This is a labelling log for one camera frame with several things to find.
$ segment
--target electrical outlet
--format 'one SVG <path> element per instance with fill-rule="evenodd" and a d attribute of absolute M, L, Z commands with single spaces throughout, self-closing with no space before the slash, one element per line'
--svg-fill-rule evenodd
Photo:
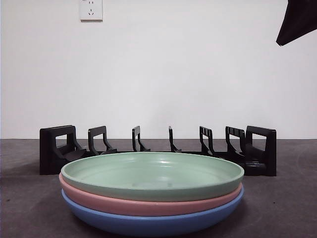
<path fill-rule="evenodd" d="M 79 0 L 79 4 L 80 20 L 103 20 L 103 0 Z"/>

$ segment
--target dish rack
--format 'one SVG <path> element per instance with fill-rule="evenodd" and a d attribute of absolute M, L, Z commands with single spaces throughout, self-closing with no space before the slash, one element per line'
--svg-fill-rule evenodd
<path fill-rule="evenodd" d="M 247 176 L 276 176 L 276 130 L 274 129 L 247 126 L 246 131 L 244 131 L 243 129 L 226 126 L 226 151 L 214 150 L 212 130 L 203 126 L 199 127 L 200 151 L 184 151 L 178 148 L 173 141 L 173 129 L 171 126 L 168 128 L 168 132 L 170 152 L 212 156 L 232 161 L 243 167 Z M 97 151 L 94 147 L 94 137 L 101 134 L 103 135 L 105 150 Z M 253 145 L 253 134 L 265 137 L 264 150 Z M 57 146 L 56 137 L 62 135 L 67 135 L 66 144 Z M 230 135 L 239 138 L 240 151 L 231 144 Z M 204 137 L 208 139 L 207 144 L 204 142 Z M 86 150 L 79 145 L 76 139 L 76 127 L 73 125 L 40 129 L 40 174 L 59 174 L 65 164 L 81 158 L 113 153 L 151 151 L 141 140 L 140 126 L 132 129 L 133 151 L 118 151 L 118 149 L 113 148 L 107 140 L 106 126 L 88 130 L 88 147 L 89 150 Z"/>

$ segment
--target black fabric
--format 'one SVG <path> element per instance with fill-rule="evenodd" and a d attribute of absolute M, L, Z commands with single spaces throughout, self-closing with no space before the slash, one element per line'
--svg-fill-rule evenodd
<path fill-rule="evenodd" d="M 316 29 L 317 0 L 288 0 L 276 42 L 283 46 Z"/>

